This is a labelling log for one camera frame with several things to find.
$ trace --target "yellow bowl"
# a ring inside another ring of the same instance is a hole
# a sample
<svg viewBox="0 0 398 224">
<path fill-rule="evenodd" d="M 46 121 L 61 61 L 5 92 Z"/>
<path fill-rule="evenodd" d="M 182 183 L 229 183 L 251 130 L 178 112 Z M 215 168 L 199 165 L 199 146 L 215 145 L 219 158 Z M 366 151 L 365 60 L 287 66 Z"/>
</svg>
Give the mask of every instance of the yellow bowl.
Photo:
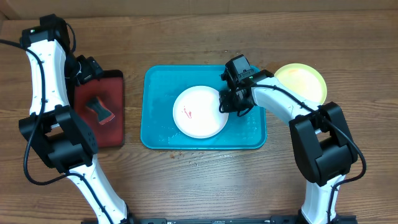
<svg viewBox="0 0 398 224">
<path fill-rule="evenodd" d="M 300 96 L 323 104 L 328 90 L 321 74 L 301 63 L 291 63 L 275 72 L 275 77 L 288 89 Z"/>
</svg>

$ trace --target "blue tray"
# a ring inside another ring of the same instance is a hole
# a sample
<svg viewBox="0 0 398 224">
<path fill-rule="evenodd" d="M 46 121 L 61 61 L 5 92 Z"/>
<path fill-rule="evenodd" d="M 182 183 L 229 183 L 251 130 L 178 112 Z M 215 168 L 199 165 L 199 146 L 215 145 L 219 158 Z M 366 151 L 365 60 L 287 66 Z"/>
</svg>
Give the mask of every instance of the blue tray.
<svg viewBox="0 0 398 224">
<path fill-rule="evenodd" d="M 144 81 L 141 141 L 150 149 L 222 150 L 257 149 L 266 141 L 266 112 L 255 106 L 239 118 L 230 113 L 225 127 L 215 136 L 195 139 L 175 125 L 173 105 L 187 88 L 204 85 L 216 90 L 226 88 L 221 81 L 224 65 L 157 65 L 150 68 Z"/>
</svg>

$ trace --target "wire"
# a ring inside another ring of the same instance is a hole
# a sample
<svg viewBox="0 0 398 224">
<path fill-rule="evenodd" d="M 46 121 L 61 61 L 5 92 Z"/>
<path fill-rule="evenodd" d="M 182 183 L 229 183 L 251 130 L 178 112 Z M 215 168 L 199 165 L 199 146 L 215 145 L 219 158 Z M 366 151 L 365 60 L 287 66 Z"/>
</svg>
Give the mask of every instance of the wire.
<svg viewBox="0 0 398 224">
<path fill-rule="evenodd" d="M 335 183 L 333 185 L 333 187 L 331 188 L 331 193 L 330 193 L 330 199 L 329 199 L 329 204 L 328 204 L 328 210 L 327 210 L 327 215 L 328 215 L 328 223 L 330 223 L 330 216 L 331 216 L 331 206 L 333 203 L 333 197 L 335 196 L 335 191 L 337 190 L 337 188 L 342 185 L 342 184 L 346 184 L 349 182 L 353 182 L 355 180 L 359 180 L 360 178 L 362 178 L 365 173 L 366 173 L 366 160 L 365 157 L 363 156 L 363 153 L 361 152 L 361 150 L 359 149 L 359 147 L 351 140 L 351 138 L 349 138 L 340 128 L 336 127 L 331 121 L 329 121 L 328 119 L 326 119 L 324 116 L 322 116 L 318 111 L 313 110 L 312 108 L 310 108 L 309 106 L 307 106 L 304 102 L 301 102 L 299 99 L 297 99 L 296 97 L 294 97 L 294 95 L 292 95 L 291 93 L 289 93 L 288 91 L 279 88 L 277 86 L 272 86 L 272 85 L 258 85 L 258 84 L 253 84 L 250 86 L 246 86 L 243 88 L 238 88 L 235 91 L 232 91 L 231 93 L 237 93 L 238 91 L 241 90 L 247 90 L 250 88 L 254 88 L 254 87 L 263 87 L 263 88 L 270 88 L 273 90 L 278 90 L 280 92 L 282 92 L 283 94 L 287 95 L 289 98 L 291 98 L 293 101 L 295 101 L 297 104 L 299 104 L 302 108 L 305 108 L 306 110 L 314 113 L 315 115 L 317 115 L 318 117 L 320 117 L 322 119 L 323 122 L 325 122 L 330 128 L 334 129 L 336 132 L 338 132 L 339 134 L 341 134 L 347 141 L 348 143 L 355 149 L 356 153 L 358 153 L 359 158 L 361 159 L 362 162 L 362 171 L 359 175 L 352 177 L 350 179 L 346 179 L 346 180 L 342 180 L 339 181 L 337 183 Z M 223 99 L 220 102 L 220 107 L 218 108 L 218 110 L 220 111 L 220 113 L 225 113 L 224 111 L 221 111 L 221 107 L 222 107 L 222 102 Z"/>
<path fill-rule="evenodd" d="M 72 53 L 74 53 L 75 50 L 76 50 L 76 36 L 75 36 L 75 31 L 73 31 L 72 26 L 71 26 L 69 23 L 67 23 L 67 26 L 69 27 L 70 31 L 72 31 L 72 34 L 73 34 L 73 47 L 72 47 L 71 51 L 72 51 Z"/>
<path fill-rule="evenodd" d="M 43 65 L 42 65 L 43 62 L 41 61 L 41 59 L 40 59 L 33 51 L 31 51 L 31 50 L 29 50 L 29 49 L 23 48 L 23 47 L 22 47 L 20 44 L 18 44 L 17 42 L 12 42 L 12 41 L 9 41 L 9 40 L 2 40 L 2 39 L 0 39 L 0 43 L 1 43 L 1 44 L 10 45 L 10 46 L 13 46 L 13 47 L 17 47 L 17 48 L 19 48 L 19 49 L 22 49 L 22 50 L 27 51 L 28 53 L 30 53 L 31 55 L 33 55 L 33 57 L 37 60 L 37 63 L 39 64 L 39 68 L 40 68 L 40 75 L 41 75 L 41 79 L 42 79 L 42 99 L 41 99 L 42 105 L 41 105 L 41 107 L 40 107 L 40 113 L 39 113 L 39 115 L 37 116 L 36 122 L 35 122 L 34 125 L 33 125 L 32 134 L 30 134 L 29 139 L 28 139 L 28 142 L 27 142 L 27 144 L 26 144 L 25 155 L 24 155 L 24 173 L 25 173 L 26 179 L 27 179 L 29 182 L 31 182 L 31 183 L 33 183 L 33 184 L 35 184 L 35 185 L 48 185 L 48 184 L 52 184 L 52 183 L 54 183 L 54 182 L 56 182 L 56 181 L 58 181 L 58 180 L 64 179 L 64 178 L 66 178 L 66 177 L 68 177 L 68 176 L 71 176 L 71 175 L 74 175 L 74 176 L 79 177 L 80 180 L 82 180 L 82 181 L 86 184 L 88 190 L 89 190 L 89 191 L 91 192 L 91 194 L 93 195 L 93 198 L 94 198 L 95 201 L 97 202 L 97 204 L 98 204 L 99 208 L 101 209 L 101 211 L 102 211 L 103 213 L 105 213 L 105 216 L 106 216 L 106 218 L 108 218 L 109 223 L 110 223 L 110 224 L 113 224 L 112 219 L 111 219 L 111 217 L 109 216 L 109 213 L 108 213 L 108 212 L 105 210 L 105 208 L 102 206 L 102 203 L 101 203 L 100 200 L 98 199 L 98 197 L 97 197 L 97 195 L 95 194 L 93 188 L 92 188 L 91 185 L 88 183 L 88 181 L 84 178 L 84 176 L 82 176 L 82 175 L 80 175 L 80 174 L 76 174 L 76 173 L 67 172 L 66 174 L 60 175 L 59 177 L 56 177 L 56 178 L 54 178 L 54 179 L 51 179 L 51 180 L 48 180 L 48 181 L 45 181 L 45 182 L 36 181 L 36 180 L 34 180 L 34 179 L 30 176 L 29 171 L 28 171 L 28 168 L 27 168 L 27 161 L 28 161 L 28 158 L 29 158 L 30 146 L 31 146 L 31 144 L 32 144 L 32 140 L 33 140 L 33 137 L 34 137 L 34 135 L 35 135 L 35 133 L 36 133 L 36 130 L 37 130 L 37 128 L 38 128 L 38 126 L 39 126 L 39 124 L 40 124 L 40 122 L 41 122 L 42 115 L 44 114 L 45 103 L 47 102 L 46 99 L 45 99 L 45 80 L 44 80 L 45 77 L 44 77 L 44 68 L 43 68 Z"/>
</svg>

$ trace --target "black cable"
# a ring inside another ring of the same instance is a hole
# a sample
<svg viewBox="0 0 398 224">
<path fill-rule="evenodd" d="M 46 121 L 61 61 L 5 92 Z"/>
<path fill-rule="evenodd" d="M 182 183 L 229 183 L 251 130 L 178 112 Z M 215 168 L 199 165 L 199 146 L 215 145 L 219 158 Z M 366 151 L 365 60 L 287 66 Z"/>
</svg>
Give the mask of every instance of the black cable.
<svg viewBox="0 0 398 224">
<path fill-rule="evenodd" d="M 363 153 L 361 152 L 361 150 L 359 149 L 359 147 L 340 129 L 337 128 L 332 122 L 330 122 L 328 119 L 326 119 L 324 116 L 322 116 L 318 111 L 313 110 L 312 108 L 310 108 L 309 106 L 307 106 L 304 102 L 301 102 L 299 99 L 297 99 L 296 97 L 294 97 L 294 95 L 290 94 L 288 91 L 279 88 L 277 86 L 272 86 L 272 85 L 258 85 L 258 84 L 253 84 L 251 86 L 247 86 L 247 87 L 243 87 L 243 88 L 238 88 L 235 91 L 232 91 L 231 93 L 237 93 L 238 91 L 241 90 L 247 90 L 247 89 L 251 89 L 253 87 L 263 87 L 263 88 L 270 88 L 273 90 L 278 90 L 280 92 L 282 92 L 283 94 L 287 95 L 289 98 L 291 98 L 292 100 L 294 100 L 297 104 L 299 104 L 302 108 L 305 108 L 306 110 L 316 114 L 318 117 L 320 117 L 322 119 L 323 122 L 325 122 L 330 128 L 334 129 L 336 132 L 338 132 L 339 134 L 341 134 L 348 142 L 349 144 L 355 149 L 355 151 L 358 153 L 359 158 L 361 159 L 362 162 L 362 171 L 359 175 L 352 177 L 350 179 L 346 179 L 346 180 L 342 180 L 339 181 L 337 183 L 334 184 L 334 186 L 331 189 L 331 193 L 330 193 L 330 199 L 329 199 L 329 204 L 328 204 L 328 210 L 327 210 L 327 214 L 328 214 L 328 223 L 330 223 L 330 215 L 331 215 L 331 206 L 333 203 L 333 197 L 335 195 L 335 191 L 337 190 L 337 187 L 342 185 L 342 184 L 346 184 L 349 182 L 353 182 L 355 180 L 359 180 L 360 178 L 362 178 L 365 175 L 366 172 L 366 160 L 365 157 L 363 156 Z M 223 99 L 220 102 L 220 107 L 218 108 L 218 110 L 220 111 L 220 113 L 224 113 L 224 111 L 221 110 L 222 107 L 222 102 Z"/>
<path fill-rule="evenodd" d="M 73 34 L 73 46 L 72 46 L 71 51 L 72 51 L 72 53 L 74 53 L 75 50 L 76 50 L 76 36 L 75 36 L 75 31 L 73 31 L 72 26 L 71 26 L 69 23 L 67 23 L 67 26 L 69 27 L 70 31 L 72 31 L 72 34 Z"/>
<path fill-rule="evenodd" d="M 109 216 L 108 212 L 107 212 L 107 211 L 105 210 L 105 208 L 102 206 L 102 203 L 100 202 L 100 200 L 99 200 L 98 197 L 96 196 L 96 194 L 95 194 L 93 188 L 91 188 L 91 185 L 90 185 L 90 184 L 88 183 L 88 181 L 84 178 L 84 176 L 82 176 L 82 175 L 80 175 L 80 174 L 75 174 L 75 173 L 67 172 L 66 174 L 63 174 L 63 175 L 61 175 L 61 176 L 59 176 L 59 177 L 56 177 L 56 178 L 54 178 L 54 179 L 52 179 L 52 180 L 48 180 L 48 181 L 45 181 L 45 182 L 36 181 L 36 180 L 34 180 L 34 179 L 30 176 L 29 171 L 28 171 L 28 168 L 27 168 L 27 161 L 28 161 L 28 158 L 29 158 L 30 145 L 32 144 L 33 136 L 35 135 L 36 130 L 37 130 L 37 128 L 38 128 L 38 126 L 39 126 L 39 124 L 40 124 L 40 122 L 41 122 L 42 115 L 43 115 L 44 109 L 45 109 L 45 103 L 47 102 L 47 100 L 45 99 L 45 77 L 44 77 L 44 68 L 43 68 L 43 65 L 42 65 L 43 62 L 40 60 L 40 58 L 39 58 L 33 51 L 31 51 L 31 50 L 29 50 L 29 49 L 23 48 L 23 47 L 22 47 L 20 44 L 18 44 L 17 42 L 12 42 L 12 41 L 8 41 L 8 40 L 2 40 L 2 39 L 0 39 L 0 43 L 1 43 L 1 44 L 10 45 L 10 46 L 13 46 L 13 47 L 17 47 L 17 48 L 19 48 L 19 49 L 22 49 L 22 50 L 25 50 L 25 51 L 29 52 L 29 53 L 30 53 L 31 55 L 33 55 L 33 57 L 37 60 L 37 63 L 39 64 L 39 68 L 40 68 L 40 76 L 41 76 L 41 79 L 42 79 L 42 99 L 41 99 L 42 105 L 41 105 L 41 107 L 40 107 L 40 113 L 39 113 L 39 115 L 37 116 L 36 122 L 34 123 L 33 130 L 32 130 L 32 134 L 29 136 L 28 142 L 27 142 L 27 144 L 26 144 L 25 155 L 24 155 L 24 173 L 25 173 L 26 179 L 29 180 L 29 182 L 31 182 L 31 183 L 33 183 L 33 184 L 35 184 L 35 185 L 48 185 L 48 184 L 52 184 L 52 183 L 54 183 L 54 182 L 56 182 L 56 181 L 58 181 L 58 180 L 64 179 L 64 178 L 66 178 L 66 177 L 68 177 L 68 176 L 71 176 L 71 175 L 74 175 L 74 176 L 79 177 L 80 180 L 82 180 L 82 181 L 86 184 L 88 190 L 89 190 L 89 191 L 91 192 L 91 194 L 93 195 L 93 198 L 94 198 L 95 201 L 97 202 L 97 204 L 98 204 L 99 208 L 101 209 L 101 211 L 102 211 L 103 213 L 105 213 L 105 216 L 106 216 L 106 218 L 108 219 L 109 223 L 110 223 L 110 224 L 113 224 L 112 219 L 111 219 L 111 217 Z"/>
</svg>

